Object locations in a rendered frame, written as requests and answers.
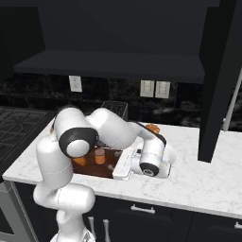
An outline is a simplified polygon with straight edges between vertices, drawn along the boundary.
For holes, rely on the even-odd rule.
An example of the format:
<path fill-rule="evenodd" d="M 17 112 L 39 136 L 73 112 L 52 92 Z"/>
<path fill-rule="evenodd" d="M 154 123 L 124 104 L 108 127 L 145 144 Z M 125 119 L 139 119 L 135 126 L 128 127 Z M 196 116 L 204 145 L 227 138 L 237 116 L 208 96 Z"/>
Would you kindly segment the orange jar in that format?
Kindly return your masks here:
<path fill-rule="evenodd" d="M 98 148 L 95 151 L 95 162 L 97 164 L 104 164 L 105 163 L 105 150 L 103 148 Z"/>

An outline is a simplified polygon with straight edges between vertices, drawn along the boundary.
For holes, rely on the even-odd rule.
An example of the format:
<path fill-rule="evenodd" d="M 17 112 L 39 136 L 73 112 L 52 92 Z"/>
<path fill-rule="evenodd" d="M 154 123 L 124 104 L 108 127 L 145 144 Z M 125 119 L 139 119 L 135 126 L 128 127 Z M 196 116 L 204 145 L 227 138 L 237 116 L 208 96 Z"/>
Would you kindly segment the dark cabinet door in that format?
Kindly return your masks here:
<path fill-rule="evenodd" d="M 242 0 L 220 0 L 207 9 L 199 58 L 202 89 L 198 160 L 212 161 L 223 118 L 242 67 Z"/>

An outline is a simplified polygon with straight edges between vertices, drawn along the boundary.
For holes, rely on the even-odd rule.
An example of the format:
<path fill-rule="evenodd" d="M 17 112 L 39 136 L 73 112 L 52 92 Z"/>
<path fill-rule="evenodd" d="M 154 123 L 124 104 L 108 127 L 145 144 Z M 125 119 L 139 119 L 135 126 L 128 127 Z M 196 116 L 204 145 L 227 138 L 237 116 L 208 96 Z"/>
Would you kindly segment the grey oven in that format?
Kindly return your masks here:
<path fill-rule="evenodd" d="M 38 242 L 10 181 L 0 182 L 0 241 Z"/>

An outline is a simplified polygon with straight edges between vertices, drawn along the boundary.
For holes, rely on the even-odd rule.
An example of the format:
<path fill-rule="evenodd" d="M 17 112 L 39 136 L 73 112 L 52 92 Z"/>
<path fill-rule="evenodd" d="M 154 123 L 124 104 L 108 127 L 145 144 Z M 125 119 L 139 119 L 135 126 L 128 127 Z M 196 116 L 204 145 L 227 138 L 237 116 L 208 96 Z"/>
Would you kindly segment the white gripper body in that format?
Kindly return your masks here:
<path fill-rule="evenodd" d="M 134 174 L 141 174 L 139 158 L 140 156 L 136 155 L 135 148 L 124 149 L 112 172 L 112 177 L 115 180 L 128 181 Z"/>

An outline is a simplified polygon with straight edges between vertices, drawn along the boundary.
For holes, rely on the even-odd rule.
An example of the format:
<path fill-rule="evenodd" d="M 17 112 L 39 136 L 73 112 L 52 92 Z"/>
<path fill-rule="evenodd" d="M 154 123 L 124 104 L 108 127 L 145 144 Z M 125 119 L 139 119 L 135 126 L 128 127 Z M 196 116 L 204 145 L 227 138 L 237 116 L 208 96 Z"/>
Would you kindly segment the black hob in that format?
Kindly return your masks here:
<path fill-rule="evenodd" d="M 55 112 L 0 106 L 0 182 L 2 175 L 54 118 Z"/>

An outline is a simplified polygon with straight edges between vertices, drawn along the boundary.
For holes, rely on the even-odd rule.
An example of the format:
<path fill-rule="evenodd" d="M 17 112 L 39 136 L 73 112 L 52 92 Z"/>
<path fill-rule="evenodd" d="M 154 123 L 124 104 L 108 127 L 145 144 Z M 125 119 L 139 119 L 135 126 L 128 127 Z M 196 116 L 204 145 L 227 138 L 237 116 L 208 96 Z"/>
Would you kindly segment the dark wall shelf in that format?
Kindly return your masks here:
<path fill-rule="evenodd" d="M 45 50 L 17 63 L 19 73 L 164 80 L 202 84 L 198 56 Z"/>

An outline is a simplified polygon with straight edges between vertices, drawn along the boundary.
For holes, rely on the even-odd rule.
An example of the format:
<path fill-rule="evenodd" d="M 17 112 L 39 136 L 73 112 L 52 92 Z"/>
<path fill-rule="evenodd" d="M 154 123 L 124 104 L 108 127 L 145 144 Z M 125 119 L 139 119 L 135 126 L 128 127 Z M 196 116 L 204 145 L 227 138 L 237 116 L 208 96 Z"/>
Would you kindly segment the white wall outlet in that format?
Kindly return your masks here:
<path fill-rule="evenodd" d="M 72 92 L 81 93 L 82 92 L 82 83 L 81 77 L 70 76 L 69 77 L 70 89 Z"/>
<path fill-rule="evenodd" d="M 156 98 L 169 98 L 170 83 L 167 81 L 157 81 L 155 97 Z"/>
<path fill-rule="evenodd" d="M 141 97 L 153 97 L 154 95 L 154 81 L 153 80 L 142 80 L 140 86 Z"/>

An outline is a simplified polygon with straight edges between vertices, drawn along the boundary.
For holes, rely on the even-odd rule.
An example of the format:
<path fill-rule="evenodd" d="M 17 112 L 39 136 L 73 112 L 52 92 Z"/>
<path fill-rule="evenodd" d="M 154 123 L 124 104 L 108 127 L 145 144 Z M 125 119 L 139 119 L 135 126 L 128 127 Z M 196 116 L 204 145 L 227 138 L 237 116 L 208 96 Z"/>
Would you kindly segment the brown croissant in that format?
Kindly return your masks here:
<path fill-rule="evenodd" d="M 146 128 L 155 132 L 155 133 L 159 133 L 160 132 L 160 128 L 157 125 L 154 124 L 147 124 Z"/>

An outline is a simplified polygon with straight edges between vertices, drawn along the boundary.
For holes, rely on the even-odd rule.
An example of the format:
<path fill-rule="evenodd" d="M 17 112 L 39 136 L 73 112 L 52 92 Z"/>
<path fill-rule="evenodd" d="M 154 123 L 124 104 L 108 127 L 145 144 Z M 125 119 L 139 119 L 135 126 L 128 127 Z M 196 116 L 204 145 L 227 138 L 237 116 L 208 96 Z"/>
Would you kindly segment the dark cupboard door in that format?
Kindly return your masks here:
<path fill-rule="evenodd" d="M 100 216 L 100 223 L 101 223 L 101 241 L 105 241 L 105 227 L 104 227 L 104 219 L 109 221 L 109 237 L 111 242 L 116 242 L 116 235 L 115 235 L 115 200 L 109 199 L 105 197 L 99 198 L 99 208 L 98 208 L 99 216 Z"/>
<path fill-rule="evenodd" d="M 97 223 L 97 213 L 96 213 L 96 203 L 94 203 L 94 206 L 93 208 L 85 213 L 83 215 L 83 221 L 85 223 L 85 226 L 86 228 L 91 232 L 91 227 L 90 227 L 90 223 L 89 223 L 89 220 L 88 220 L 88 216 L 93 216 L 95 221 L 94 221 L 94 224 L 95 224 L 95 235 L 96 235 L 96 241 L 98 241 L 97 237 L 98 237 L 98 228 L 96 227 L 96 223 Z"/>

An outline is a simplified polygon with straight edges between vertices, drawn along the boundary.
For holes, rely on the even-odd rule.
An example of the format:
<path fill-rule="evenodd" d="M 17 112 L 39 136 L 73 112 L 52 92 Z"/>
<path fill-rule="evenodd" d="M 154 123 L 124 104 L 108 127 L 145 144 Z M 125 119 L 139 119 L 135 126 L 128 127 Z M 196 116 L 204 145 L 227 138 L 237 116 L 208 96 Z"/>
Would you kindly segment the dark drawer front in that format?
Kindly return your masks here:
<path fill-rule="evenodd" d="M 153 207 L 156 212 L 153 215 L 132 211 L 130 206 L 133 204 L 145 209 Z M 123 199 L 115 201 L 115 214 L 120 216 L 123 224 L 131 226 L 132 229 L 158 225 L 189 227 L 193 217 L 190 211 Z"/>
<path fill-rule="evenodd" d="M 186 242 L 242 242 L 242 219 L 194 213 Z"/>

